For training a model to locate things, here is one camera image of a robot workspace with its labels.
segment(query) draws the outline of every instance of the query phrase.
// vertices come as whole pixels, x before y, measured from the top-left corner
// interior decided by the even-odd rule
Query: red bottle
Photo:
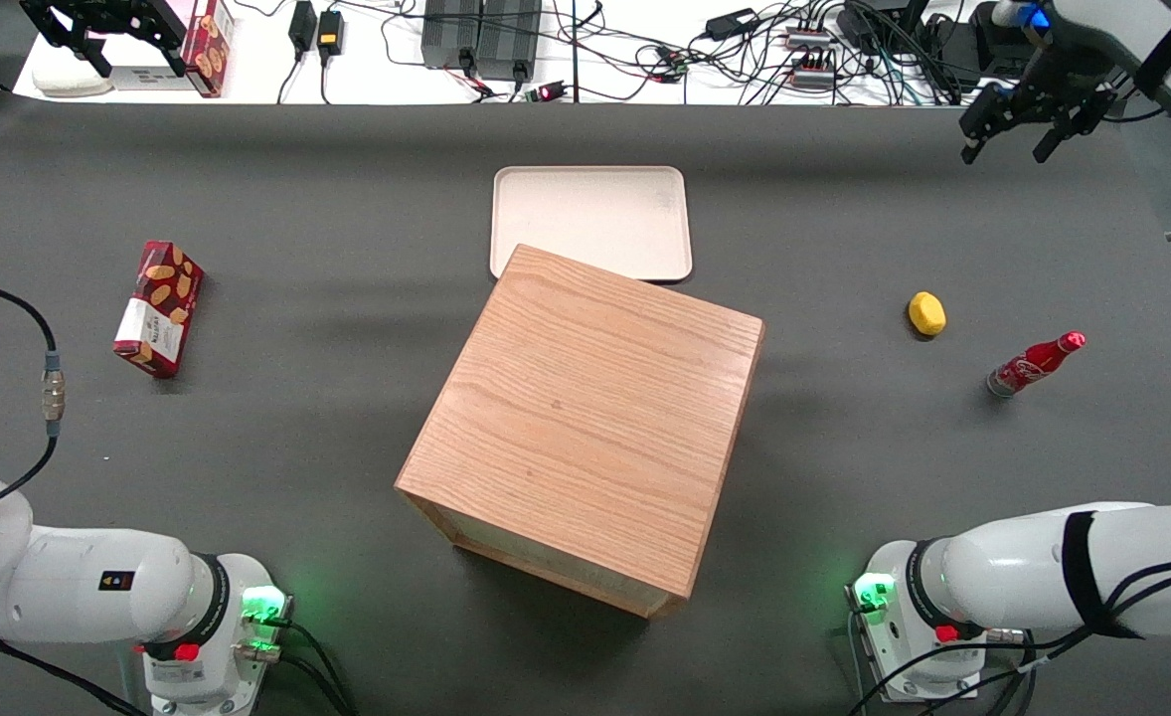
[[[997,397],[1014,394],[1059,370],[1062,360],[1084,348],[1084,334],[1068,332],[1050,343],[1036,343],[987,376],[987,390]]]

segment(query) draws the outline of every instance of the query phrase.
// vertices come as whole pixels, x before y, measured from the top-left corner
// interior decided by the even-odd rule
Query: plastic tray
[[[493,180],[489,271],[521,244],[639,280],[691,273],[687,192],[676,168],[505,168]]]

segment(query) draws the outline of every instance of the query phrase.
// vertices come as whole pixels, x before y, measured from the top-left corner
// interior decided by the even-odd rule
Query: yellow sponge
[[[908,318],[922,335],[939,335],[949,325],[944,304],[939,304],[939,299],[924,291],[909,300]]]

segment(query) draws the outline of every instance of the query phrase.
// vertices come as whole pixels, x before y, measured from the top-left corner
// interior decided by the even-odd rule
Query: white robotic arm
[[[62,376],[55,397],[62,411]],[[0,498],[1,641],[135,641],[156,712],[251,711],[279,630],[258,620],[289,608],[262,565],[194,554],[169,536],[32,520],[21,493]]]
[[[881,680],[936,647],[982,645],[987,629],[1084,626],[1123,637],[1171,635],[1171,588],[1118,618],[1104,607],[1127,577],[1166,562],[1171,507],[1091,503],[951,538],[891,541],[872,554],[848,594]],[[1131,585],[1125,598],[1150,584]],[[891,676],[884,695],[949,698],[977,683],[982,666],[981,648],[945,652]]]

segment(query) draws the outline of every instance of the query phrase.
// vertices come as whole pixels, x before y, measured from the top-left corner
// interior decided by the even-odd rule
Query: wooden box
[[[762,332],[519,246],[396,489],[459,547],[671,612],[691,596]]]

